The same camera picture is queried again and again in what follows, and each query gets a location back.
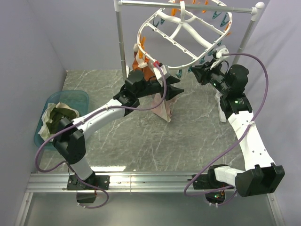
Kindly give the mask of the pile of clothes in basket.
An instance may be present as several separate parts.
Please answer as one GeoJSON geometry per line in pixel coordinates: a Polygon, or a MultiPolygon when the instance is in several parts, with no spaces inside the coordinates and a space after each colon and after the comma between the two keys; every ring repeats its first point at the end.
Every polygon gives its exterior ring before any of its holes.
{"type": "Polygon", "coordinates": [[[41,117],[42,126],[38,134],[44,141],[46,141],[53,134],[56,133],[56,130],[58,129],[59,121],[62,118],[65,117],[69,120],[73,120],[75,118],[78,118],[79,116],[80,113],[78,112],[78,110],[70,108],[65,103],[61,103],[61,102],[59,102],[58,104],[48,103],[41,117]]]}

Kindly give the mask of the white rack foot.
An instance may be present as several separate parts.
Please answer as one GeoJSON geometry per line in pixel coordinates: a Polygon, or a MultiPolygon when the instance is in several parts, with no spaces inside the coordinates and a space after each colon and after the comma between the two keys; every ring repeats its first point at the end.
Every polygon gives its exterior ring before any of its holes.
{"type": "Polygon", "coordinates": [[[129,68],[129,66],[128,66],[128,65],[126,65],[126,67],[125,67],[125,70],[126,70],[126,75],[125,75],[125,78],[128,78],[128,76],[129,76],[129,72],[130,72],[130,68],[129,68]]]}
{"type": "Polygon", "coordinates": [[[223,112],[221,106],[220,106],[220,98],[221,98],[221,93],[219,91],[216,92],[214,98],[217,101],[217,106],[218,106],[218,113],[219,113],[219,120],[220,122],[226,122],[226,116],[225,113],[223,112]]]}

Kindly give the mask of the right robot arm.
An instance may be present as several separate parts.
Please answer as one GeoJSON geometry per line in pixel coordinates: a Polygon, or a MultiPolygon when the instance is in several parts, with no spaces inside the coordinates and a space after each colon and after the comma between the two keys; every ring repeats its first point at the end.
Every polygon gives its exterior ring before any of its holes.
{"type": "Polygon", "coordinates": [[[233,186],[242,197],[273,193],[285,170],[270,157],[254,122],[253,109],[244,93],[249,70],[242,65],[233,65],[223,73],[221,64],[215,68],[212,64],[206,62],[192,67],[191,71],[198,83],[209,83],[221,93],[220,107],[239,140],[245,169],[238,170],[228,165],[210,166],[207,182],[213,188],[233,186]]]}

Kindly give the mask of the aluminium rail front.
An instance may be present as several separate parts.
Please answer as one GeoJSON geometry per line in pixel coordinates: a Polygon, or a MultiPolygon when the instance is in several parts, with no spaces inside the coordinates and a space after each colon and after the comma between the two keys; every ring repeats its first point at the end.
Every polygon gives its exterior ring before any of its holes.
{"type": "MultiPolygon", "coordinates": [[[[108,175],[108,193],[182,193],[192,171],[159,171],[159,172],[98,172],[97,175],[108,175]]],[[[69,192],[67,184],[69,174],[31,174],[27,193],[62,193],[69,192]]]]}

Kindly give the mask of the silver clothes rack frame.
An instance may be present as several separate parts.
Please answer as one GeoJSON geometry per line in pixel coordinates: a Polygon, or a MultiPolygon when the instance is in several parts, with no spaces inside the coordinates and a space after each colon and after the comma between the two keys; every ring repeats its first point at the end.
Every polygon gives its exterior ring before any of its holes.
{"type": "Polygon", "coordinates": [[[141,0],[116,0],[114,9],[117,18],[119,50],[124,78],[129,76],[125,61],[125,47],[121,24],[123,6],[152,7],[156,11],[138,29],[133,52],[132,69],[141,69],[147,77],[155,76],[158,70],[154,63],[165,62],[166,70],[178,78],[193,65],[202,64],[205,58],[218,49],[229,34],[233,13],[250,14],[251,20],[246,38],[265,8],[257,2],[251,8],[227,6],[221,0],[169,0],[153,2],[141,0]]]}

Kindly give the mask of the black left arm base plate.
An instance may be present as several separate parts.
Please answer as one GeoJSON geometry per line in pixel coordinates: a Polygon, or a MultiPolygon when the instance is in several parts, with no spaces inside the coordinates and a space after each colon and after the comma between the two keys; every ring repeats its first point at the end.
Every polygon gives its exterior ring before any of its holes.
{"type": "Polygon", "coordinates": [[[92,190],[94,187],[108,190],[110,184],[109,175],[96,175],[81,182],[76,175],[69,176],[67,190],[92,190]]]}

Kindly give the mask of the white rack foot left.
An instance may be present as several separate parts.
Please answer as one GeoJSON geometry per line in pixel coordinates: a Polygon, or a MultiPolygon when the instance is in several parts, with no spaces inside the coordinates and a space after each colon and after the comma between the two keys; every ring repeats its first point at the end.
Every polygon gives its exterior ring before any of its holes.
{"type": "Polygon", "coordinates": [[[129,68],[129,66],[128,66],[128,65],[126,65],[126,67],[125,67],[125,70],[126,70],[126,75],[125,75],[125,78],[128,78],[128,76],[129,76],[129,72],[130,72],[130,68],[129,68]]]}

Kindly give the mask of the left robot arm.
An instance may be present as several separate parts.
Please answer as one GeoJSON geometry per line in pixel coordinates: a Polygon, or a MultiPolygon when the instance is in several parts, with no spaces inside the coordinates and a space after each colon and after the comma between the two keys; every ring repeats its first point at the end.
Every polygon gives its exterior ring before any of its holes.
{"type": "Polygon", "coordinates": [[[145,80],[140,70],[132,70],[120,91],[104,106],[80,118],[59,122],[59,135],[53,139],[53,146],[78,176],[78,184],[84,189],[97,186],[95,172],[89,166],[86,155],[86,140],[106,124],[125,117],[136,109],[141,97],[159,94],[164,100],[170,100],[184,90],[173,84],[180,79],[168,75],[164,82],[155,77],[145,80]]]}

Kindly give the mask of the teal plastic basket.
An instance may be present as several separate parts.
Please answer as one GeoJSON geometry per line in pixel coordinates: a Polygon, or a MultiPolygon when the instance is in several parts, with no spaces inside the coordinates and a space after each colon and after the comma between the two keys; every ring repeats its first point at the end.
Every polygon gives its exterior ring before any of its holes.
{"type": "Polygon", "coordinates": [[[59,121],[66,117],[73,120],[87,114],[89,96],[80,90],[60,91],[51,95],[45,103],[34,135],[34,143],[40,147],[55,134],[59,121]]]}

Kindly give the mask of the orange underwear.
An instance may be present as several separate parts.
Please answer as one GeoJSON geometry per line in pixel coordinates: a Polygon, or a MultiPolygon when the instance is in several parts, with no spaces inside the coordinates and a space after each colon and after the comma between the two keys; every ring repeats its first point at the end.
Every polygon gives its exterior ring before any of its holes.
{"type": "Polygon", "coordinates": [[[140,51],[138,44],[136,43],[133,47],[134,61],[132,63],[133,70],[140,70],[144,74],[146,81],[155,81],[156,76],[153,71],[152,65],[149,59],[140,51]]]}

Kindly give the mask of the white rack foot right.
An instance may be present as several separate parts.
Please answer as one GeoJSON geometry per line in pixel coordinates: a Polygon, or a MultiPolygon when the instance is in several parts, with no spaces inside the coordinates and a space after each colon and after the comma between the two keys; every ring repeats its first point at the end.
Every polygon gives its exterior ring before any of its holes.
{"type": "Polygon", "coordinates": [[[221,93],[219,91],[216,92],[214,98],[217,101],[217,106],[218,106],[218,113],[219,113],[219,120],[220,122],[226,122],[226,116],[225,113],[223,112],[221,106],[220,106],[220,98],[221,98],[221,93]]]}

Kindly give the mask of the pink underwear white waistband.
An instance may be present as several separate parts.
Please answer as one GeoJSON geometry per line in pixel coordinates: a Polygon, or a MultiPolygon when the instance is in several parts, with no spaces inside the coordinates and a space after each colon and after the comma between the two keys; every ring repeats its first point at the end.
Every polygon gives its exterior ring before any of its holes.
{"type": "MultiPolygon", "coordinates": [[[[152,98],[151,107],[157,106],[159,102],[162,100],[160,94],[152,95],[151,98],[152,98]]],[[[173,97],[171,100],[164,100],[159,106],[151,109],[151,111],[161,119],[170,122],[172,117],[171,107],[175,101],[176,101],[176,97],[173,97]]]]}

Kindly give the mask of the white oval clip hanger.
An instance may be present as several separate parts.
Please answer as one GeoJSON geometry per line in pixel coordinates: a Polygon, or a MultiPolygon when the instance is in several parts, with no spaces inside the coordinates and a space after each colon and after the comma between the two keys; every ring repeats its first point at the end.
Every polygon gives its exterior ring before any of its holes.
{"type": "Polygon", "coordinates": [[[220,0],[172,0],[179,8],[157,9],[140,26],[136,43],[149,59],[164,61],[169,71],[181,78],[194,65],[204,63],[231,32],[231,12],[189,9],[188,5],[218,6],[220,0]]]}

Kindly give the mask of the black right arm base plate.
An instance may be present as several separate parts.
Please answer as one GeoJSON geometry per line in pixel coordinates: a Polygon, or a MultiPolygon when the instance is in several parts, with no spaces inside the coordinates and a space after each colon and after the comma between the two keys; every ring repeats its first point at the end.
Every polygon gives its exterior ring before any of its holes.
{"type": "Polygon", "coordinates": [[[212,185],[209,183],[209,177],[207,174],[201,174],[192,183],[194,190],[210,190],[213,189],[212,185]]]}

